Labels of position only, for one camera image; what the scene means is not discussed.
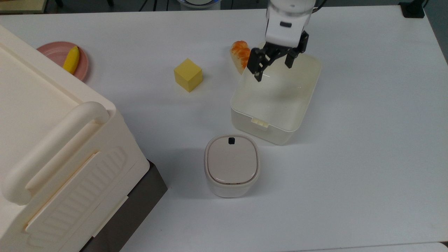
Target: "floor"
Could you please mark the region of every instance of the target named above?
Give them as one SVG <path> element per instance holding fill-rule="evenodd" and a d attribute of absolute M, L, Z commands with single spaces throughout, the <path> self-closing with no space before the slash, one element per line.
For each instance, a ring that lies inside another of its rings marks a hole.
<path fill-rule="evenodd" d="M 110 7 L 107 0 L 62 0 L 62 8 L 55 0 L 48 0 L 45 13 L 97 13 L 136 11 L 177 11 L 177 0 L 114 0 Z M 325 6 L 395 5 L 400 0 L 329 0 Z M 222 0 L 221 9 L 264 9 L 268 0 Z M 448 1 L 429 0 L 425 8 L 445 59 L 448 61 Z"/>

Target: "white table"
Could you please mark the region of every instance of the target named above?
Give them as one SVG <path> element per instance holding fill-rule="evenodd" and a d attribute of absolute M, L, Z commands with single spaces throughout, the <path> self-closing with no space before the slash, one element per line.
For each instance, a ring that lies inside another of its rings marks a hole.
<path fill-rule="evenodd" d="M 114 102 L 168 191 L 123 248 L 298 251 L 448 240 L 448 67 L 428 20 L 398 6 L 323 8 L 306 28 L 323 70 L 286 146 L 253 138 L 262 170 L 238 199 L 212 194 L 203 152 L 236 130 L 228 50 L 263 40 L 265 10 L 0 17 L 31 46 L 89 55 L 87 85 Z M 203 69 L 191 93 L 185 58 Z"/>

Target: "bin lid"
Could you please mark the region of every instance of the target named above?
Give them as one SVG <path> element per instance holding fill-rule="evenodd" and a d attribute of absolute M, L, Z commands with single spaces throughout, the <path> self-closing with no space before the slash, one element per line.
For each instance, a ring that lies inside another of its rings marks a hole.
<path fill-rule="evenodd" d="M 207 169 L 219 183 L 246 183 L 257 173 L 258 153 L 254 143 L 245 136 L 218 137 L 206 151 Z"/>

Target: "clear plastic container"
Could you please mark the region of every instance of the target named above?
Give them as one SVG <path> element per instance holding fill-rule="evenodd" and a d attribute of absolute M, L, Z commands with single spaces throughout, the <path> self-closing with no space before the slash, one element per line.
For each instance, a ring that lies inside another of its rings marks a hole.
<path fill-rule="evenodd" d="M 266 68 L 261 82 L 246 68 L 230 102 L 237 129 L 278 145 L 299 128 L 322 68 L 316 58 L 300 54 L 288 69 L 285 57 Z"/>

